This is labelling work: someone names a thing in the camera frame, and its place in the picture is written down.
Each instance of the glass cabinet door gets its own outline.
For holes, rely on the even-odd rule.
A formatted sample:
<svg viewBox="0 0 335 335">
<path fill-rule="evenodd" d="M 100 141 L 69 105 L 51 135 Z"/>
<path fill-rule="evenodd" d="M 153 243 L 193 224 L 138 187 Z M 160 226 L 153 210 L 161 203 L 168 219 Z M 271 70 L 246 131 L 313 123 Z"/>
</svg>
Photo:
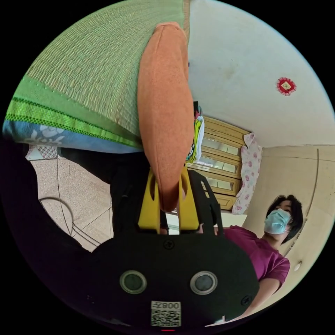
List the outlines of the glass cabinet door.
<svg viewBox="0 0 335 335">
<path fill-rule="evenodd" d="M 241 147 L 242 145 L 236 142 L 204 134 L 201 150 L 211 152 L 222 157 L 227 157 L 235 161 L 241 161 Z"/>
<path fill-rule="evenodd" d="M 188 166 L 188 168 L 205 176 L 214 193 L 236 196 L 240 190 L 240 179 L 203 171 L 194 165 Z"/>
<path fill-rule="evenodd" d="M 190 164 L 191 166 L 196 165 L 200 170 L 217 173 L 222 176 L 238 179 L 241 177 L 241 162 L 215 155 L 205 150 L 206 148 L 204 148 L 200 159 Z"/>
</svg>

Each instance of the label sticker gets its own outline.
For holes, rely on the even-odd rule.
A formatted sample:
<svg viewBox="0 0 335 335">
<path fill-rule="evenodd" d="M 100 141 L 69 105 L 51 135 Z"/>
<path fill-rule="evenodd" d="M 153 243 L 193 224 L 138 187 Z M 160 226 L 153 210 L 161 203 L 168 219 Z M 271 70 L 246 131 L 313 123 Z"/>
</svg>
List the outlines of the label sticker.
<svg viewBox="0 0 335 335">
<path fill-rule="evenodd" d="M 297 85 L 289 78 L 281 77 L 277 80 L 277 90 L 285 96 L 291 95 L 296 89 Z"/>
<path fill-rule="evenodd" d="M 158 327 L 180 327 L 181 326 L 180 302 L 152 301 L 151 325 Z"/>
</svg>

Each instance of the stacked clothing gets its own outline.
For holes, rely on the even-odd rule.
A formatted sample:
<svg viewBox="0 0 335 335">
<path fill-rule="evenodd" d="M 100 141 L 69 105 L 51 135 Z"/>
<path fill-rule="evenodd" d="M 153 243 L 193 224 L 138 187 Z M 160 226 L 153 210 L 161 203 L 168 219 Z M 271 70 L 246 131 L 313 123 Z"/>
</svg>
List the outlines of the stacked clothing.
<svg viewBox="0 0 335 335">
<path fill-rule="evenodd" d="M 187 155 L 186 162 L 193 163 L 201 157 L 201 144 L 205 130 L 205 122 L 202 116 L 202 109 L 198 101 L 193 102 L 194 110 L 194 139 L 191 150 Z"/>
</svg>

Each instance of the face mask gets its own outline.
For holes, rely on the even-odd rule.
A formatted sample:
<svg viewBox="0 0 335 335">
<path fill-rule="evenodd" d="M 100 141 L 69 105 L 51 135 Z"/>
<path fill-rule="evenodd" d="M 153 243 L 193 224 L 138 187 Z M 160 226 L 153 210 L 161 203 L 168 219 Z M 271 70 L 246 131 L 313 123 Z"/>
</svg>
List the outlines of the face mask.
<svg viewBox="0 0 335 335">
<path fill-rule="evenodd" d="M 290 213 L 283 209 L 273 210 L 265 219 L 264 231 L 269 234 L 282 234 L 291 219 Z"/>
</svg>

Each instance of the green mat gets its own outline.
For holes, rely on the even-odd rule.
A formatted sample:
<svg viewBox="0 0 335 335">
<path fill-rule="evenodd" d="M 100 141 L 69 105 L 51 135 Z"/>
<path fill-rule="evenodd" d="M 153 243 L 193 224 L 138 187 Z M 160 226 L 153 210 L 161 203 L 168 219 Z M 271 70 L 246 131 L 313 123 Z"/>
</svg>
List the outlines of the green mat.
<svg viewBox="0 0 335 335">
<path fill-rule="evenodd" d="M 127 0 L 72 25 L 37 57 L 6 119 L 138 147 L 137 77 L 155 26 L 189 32 L 189 0 Z"/>
</svg>

